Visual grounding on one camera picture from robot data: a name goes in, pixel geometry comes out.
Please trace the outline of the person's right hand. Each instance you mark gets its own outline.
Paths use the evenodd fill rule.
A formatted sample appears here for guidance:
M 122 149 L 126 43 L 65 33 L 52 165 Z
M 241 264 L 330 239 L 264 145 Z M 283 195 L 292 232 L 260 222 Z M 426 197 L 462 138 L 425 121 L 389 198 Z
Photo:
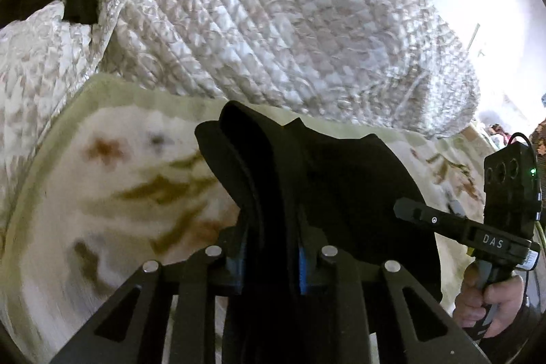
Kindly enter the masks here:
M 455 299 L 452 318 L 461 328 L 472 328 L 486 316 L 486 305 L 497 305 L 497 311 L 485 338 L 497 336 L 516 319 L 524 299 L 525 285 L 519 275 L 514 274 L 507 281 L 494 283 L 484 290 L 477 288 L 478 268 L 470 264 L 464 271 L 461 291 Z

